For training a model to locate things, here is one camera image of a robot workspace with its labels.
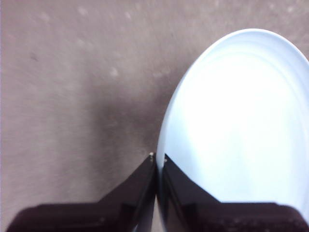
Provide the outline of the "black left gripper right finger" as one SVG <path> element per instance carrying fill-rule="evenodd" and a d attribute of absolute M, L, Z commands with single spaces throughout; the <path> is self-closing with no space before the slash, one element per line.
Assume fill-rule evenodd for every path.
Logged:
<path fill-rule="evenodd" d="M 168 232 L 307 232 L 293 207 L 276 203 L 222 203 L 194 183 L 164 156 L 160 193 Z"/>

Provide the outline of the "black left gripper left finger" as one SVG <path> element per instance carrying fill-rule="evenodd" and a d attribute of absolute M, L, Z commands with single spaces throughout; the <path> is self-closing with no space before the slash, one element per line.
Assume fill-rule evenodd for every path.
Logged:
<path fill-rule="evenodd" d="M 156 195 L 155 153 L 92 203 L 41 204 L 21 210 L 9 232 L 149 232 Z"/>

